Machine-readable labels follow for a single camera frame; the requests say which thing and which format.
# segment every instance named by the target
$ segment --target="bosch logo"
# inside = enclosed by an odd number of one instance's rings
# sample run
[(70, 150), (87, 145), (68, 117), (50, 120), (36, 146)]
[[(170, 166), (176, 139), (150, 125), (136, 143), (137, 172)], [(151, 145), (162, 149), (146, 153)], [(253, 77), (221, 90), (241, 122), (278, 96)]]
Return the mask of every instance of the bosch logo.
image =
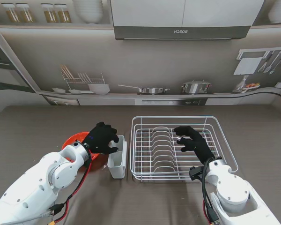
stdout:
[(188, 30), (174, 30), (174, 34), (187, 34)]

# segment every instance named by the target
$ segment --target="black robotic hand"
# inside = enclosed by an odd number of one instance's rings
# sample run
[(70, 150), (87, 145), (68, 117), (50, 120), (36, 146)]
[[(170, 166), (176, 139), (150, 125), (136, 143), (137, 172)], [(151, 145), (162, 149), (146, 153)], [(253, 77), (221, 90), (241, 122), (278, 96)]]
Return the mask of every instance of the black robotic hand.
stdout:
[(177, 127), (174, 131), (178, 136), (185, 135), (192, 139), (185, 139), (182, 137), (181, 140), (177, 140), (178, 144), (185, 145), (185, 147), (181, 149), (182, 152), (194, 151), (202, 164), (204, 164), (209, 158), (214, 158), (214, 154), (209, 149), (205, 139), (191, 126)]
[(100, 122), (85, 137), (82, 144), (92, 153), (110, 154), (118, 150), (117, 147), (110, 148), (108, 146), (111, 141), (118, 143), (117, 130), (112, 128), (111, 125)]

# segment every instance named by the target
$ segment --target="connector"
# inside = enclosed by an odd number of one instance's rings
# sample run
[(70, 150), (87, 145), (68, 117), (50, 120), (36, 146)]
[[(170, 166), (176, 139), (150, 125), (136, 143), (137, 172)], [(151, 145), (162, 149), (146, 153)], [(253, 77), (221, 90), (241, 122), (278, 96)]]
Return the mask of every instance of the connector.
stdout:
[(52, 211), (52, 215), (56, 215), (62, 210), (64, 206), (65, 206), (64, 204), (56, 204), (50, 207), (49, 210)]
[(207, 216), (211, 223), (214, 223), (219, 220), (219, 217), (217, 216), (216, 212), (212, 208), (207, 209)]
[(203, 166), (191, 167), (188, 172), (191, 180), (199, 180), (202, 182), (203, 168)]

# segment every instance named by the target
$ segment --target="stainless steel pot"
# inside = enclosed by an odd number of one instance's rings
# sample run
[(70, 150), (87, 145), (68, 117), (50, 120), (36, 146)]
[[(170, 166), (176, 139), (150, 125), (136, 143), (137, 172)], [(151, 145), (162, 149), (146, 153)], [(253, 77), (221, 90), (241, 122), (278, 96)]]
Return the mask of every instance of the stainless steel pot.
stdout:
[(211, 83), (205, 81), (190, 81), (182, 86), (183, 94), (204, 94), (207, 93)]
[(121, 85), (121, 87), (128, 87), (128, 88), (137, 88), (139, 90), (140, 95), (161, 95), (164, 94), (168, 88), (138, 88), (138, 87), (133, 87), (133, 86), (127, 86), (127, 85)]

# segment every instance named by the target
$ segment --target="red cable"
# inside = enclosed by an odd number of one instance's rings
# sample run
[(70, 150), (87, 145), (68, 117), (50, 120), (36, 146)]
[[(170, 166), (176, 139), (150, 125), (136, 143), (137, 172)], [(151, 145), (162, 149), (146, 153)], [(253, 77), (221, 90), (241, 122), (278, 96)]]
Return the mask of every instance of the red cable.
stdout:
[(209, 218), (208, 218), (208, 216), (207, 216), (207, 214), (206, 214), (206, 210), (205, 210), (205, 201), (204, 201), (204, 200), (203, 200), (203, 212), (204, 212), (204, 215), (205, 215), (205, 217), (206, 217), (208, 223), (211, 224), (211, 223), (210, 223), (210, 220), (209, 220)]
[[(88, 174), (89, 174), (90, 168), (91, 168), (91, 163), (89, 164), (88, 171), (87, 171), (85, 177), (83, 178), (82, 182), (80, 183), (80, 185), (79, 185), (79, 187), (76, 189), (76, 191), (73, 192), (72, 196), (74, 196), (74, 195), (78, 192), (78, 190), (81, 188), (82, 184), (84, 183), (86, 177), (87, 177)], [(66, 203), (66, 209), (65, 209), (65, 212), (64, 212), (63, 216), (62, 216), (60, 219), (56, 220), (55, 223), (58, 223), (58, 222), (60, 222), (61, 220), (63, 220), (63, 219), (66, 217), (66, 215), (67, 215), (67, 213), (68, 213), (68, 210), (69, 210), (69, 201), (67, 201), (67, 203)]]
[(60, 219), (56, 220), (55, 223), (58, 223), (61, 220), (63, 220), (66, 217), (68, 211), (69, 211), (69, 201), (67, 201), (67, 203), (66, 203), (66, 210), (64, 212), (64, 215)]
[(86, 176), (85, 176), (84, 179), (82, 180), (82, 182), (81, 182), (80, 186), (77, 188), (77, 190), (73, 193), (73, 196), (74, 196), (74, 195), (77, 193), (77, 191), (81, 188), (81, 186), (82, 186), (82, 184), (84, 183), (86, 177), (88, 176), (88, 173), (89, 173), (89, 171), (90, 171), (90, 166), (91, 166), (91, 164), (92, 164), (92, 163), (90, 163), (90, 165), (89, 165), (89, 167), (88, 167), (88, 171), (87, 171), (87, 173), (86, 173)]

